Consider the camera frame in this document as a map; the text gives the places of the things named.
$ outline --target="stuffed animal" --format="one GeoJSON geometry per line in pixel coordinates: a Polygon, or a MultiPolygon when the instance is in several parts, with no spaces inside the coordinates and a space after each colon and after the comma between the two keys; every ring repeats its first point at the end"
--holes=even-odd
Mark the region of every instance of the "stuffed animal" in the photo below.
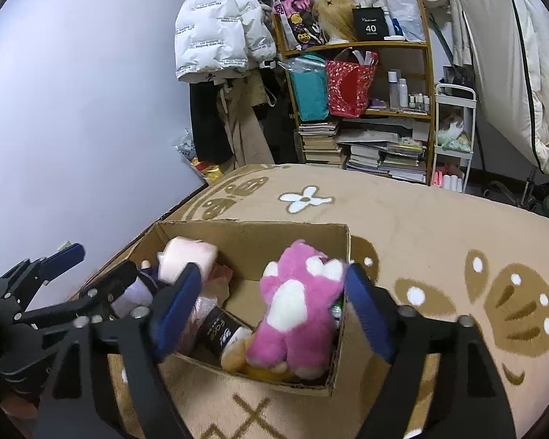
{"type": "Polygon", "coordinates": [[[224,350],[220,364],[224,371],[230,373],[242,373],[252,379],[261,381],[273,381],[277,383],[290,382],[295,375],[288,369],[287,363],[279,363],[269,370],[253,368],[246,363],[246,351],[252,345],[256,334],[236,342],[228,350],[224,350]]]}
{"type": "Polygon", "coordinates": [[[268,310],[246,352],[255,368],[270,369],[286,360],[299,378],[315,380],[329,367],[334,319],[329,309],[344,290],[346,266],[328,261],[304,240],[270,262],[261,279],[268,310]]]}

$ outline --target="teal bag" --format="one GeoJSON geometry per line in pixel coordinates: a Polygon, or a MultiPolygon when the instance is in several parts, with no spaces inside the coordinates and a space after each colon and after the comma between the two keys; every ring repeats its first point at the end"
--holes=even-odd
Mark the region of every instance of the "teal bag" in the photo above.
{"type": "MultiPolygon", "coordinates": [[[[325,59],[315,55],[302,58],[311,59],[325,64],[325,59]]],[[[327,110],[327,71],[322,68],[317,72],[291,73],[295,91],[297,109],[302,121],[325,120],[329,115],[327,110]]]]}

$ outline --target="white comforter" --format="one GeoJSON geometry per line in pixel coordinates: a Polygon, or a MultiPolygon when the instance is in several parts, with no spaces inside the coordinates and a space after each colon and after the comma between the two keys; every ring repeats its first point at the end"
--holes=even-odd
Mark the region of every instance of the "white comforter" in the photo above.
{"type": "Polygon", "coordinates": [[[549,174],[549,12],[541,0],[458,2],[470,29],[478,93],[487,121],[549,174]],[[527,56],[534,125],[515,6],[527,56]]]}

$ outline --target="wooden shelf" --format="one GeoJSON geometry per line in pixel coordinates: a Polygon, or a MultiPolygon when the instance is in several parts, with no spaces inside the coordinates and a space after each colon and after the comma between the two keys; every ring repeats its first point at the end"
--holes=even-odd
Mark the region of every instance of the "wooden shelf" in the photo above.
{"type": "MultiPolygon", "coordinates": [[[[425,32],[425,42],[408,42],[408,41],[359,41],[359,42],[346,42],[346,43],[340,43],[340,44],[327,44],[323,46],[313,46],[311,48],[305,49],[304,51],[299,51],[297,49],[286,49],[286,43],[285,43],[285,37],[283,28],[280,22],[280,17],[278,14],[273,14],[273,24],[274,24],[274,36],[277,43],[277,49],[280,54],[281,60],[287,60],[287,58],[298,56],[301,54],[308,54],[308,53],[322,53],[322,56],[325,57],[332,57],[334,53],[332,51],[341,51],[342,49],[347,48],[396,48],[396,49],[417,49],[417,54],[420,58],[423,59],[423,68],[424,72],[422,74],[413,74],[413,73],[407,73],[402,72],[402,76],[405,79],[418,79],[423,80],[425,82],[425,89],[426,93],[431,98],[431,110],[429,114],[423,114],[423,113],[406,113],[406,112],[393,112],[390,110],[367,110],[364,114],[367,116],[380,116],[380,117],[410,117],[411,119],[416,120],[424,120],[427,122],[431,122],[434,120],[434,116],[436,113],[435,110],[435,93],[434,93],[434,87],[435,82],[433,80],[433,56],[432,56],[432,49],[431,49],[431,39],[430,39],[430,32],[429,32],[429,22],[427,20],[427,10],[425,8],[425,5],[423,3],[423,0],[417,0],[419,4],[419,9],[421,12],[421,19],[423,22],[423,30],[425,32]]],[[[294,93],[294,86],[293,81],[291,80],[290,74],[285,71],[285,77],[287,79],[287,86],[289,88],[289,96],[291,99],[291,105],[293,107],[293,118],[295,119],[296,126],[299,127],[299,125],[302,123],[301,119],[299,118],[299,110],[297,107],[297,101],[295,99],[295,93],[294,93]]],[[[376,74],[377,78],[386,78],[386,74],[376,74]]],[[[299,136],[298,133],[296,133],[296,143],[297,145],[302,145],[302,137],[299,136]]],[[[430,124],[429,127],[429,140],[427,141],[427,173],[426,173],[426,185],[430,185],[432,180],[432,167],[433,167],[433,159],[435,157],[434,155],[434,145],[435,145],[435,125],[434,123],[430,124]]],[[[302,156],[302,162],[305,162],[305,152],[302,150],[300,152],[300,155],[302,156]]]]}
{"type": "Polygon", "coordinates": [[[326,44],[325,46],[312,46],[311,48],[293,49],[291,51],[283,51],[285,57],[298,56],[304,52],[331,51],[332,49],[346,48],[405,48],[405,49],[426,49],[426,42],[408,42],[408,41],[359,41],[359,42],[342,42],[340,44],[326,44]]]}
{"type": "Polygon", "coordinates": [[[417,113],[408,113],[408,112],[393,112],[391,110],[373,110],[368,109],[364,112],[366,115],[377,115],[382,117],[410,117],[411,119],[423,119],[423,120],[433,120],[431,114],[417,114],[417,113]]]}

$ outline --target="pink plush toy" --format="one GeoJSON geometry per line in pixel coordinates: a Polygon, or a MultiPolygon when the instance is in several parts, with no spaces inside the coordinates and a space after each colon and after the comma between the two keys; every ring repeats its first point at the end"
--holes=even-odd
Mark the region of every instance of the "pink plush toy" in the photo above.
{"type": "Polygon", "coordinates": [[[268,310],[246,352],[255,368],[270,369],[286,360],[299,378],[314,380],[329,366],[334,319],[329,309],[344,289],[344,263],[295,241],[279,262],[270,262],[261,279],[268,310]]]}

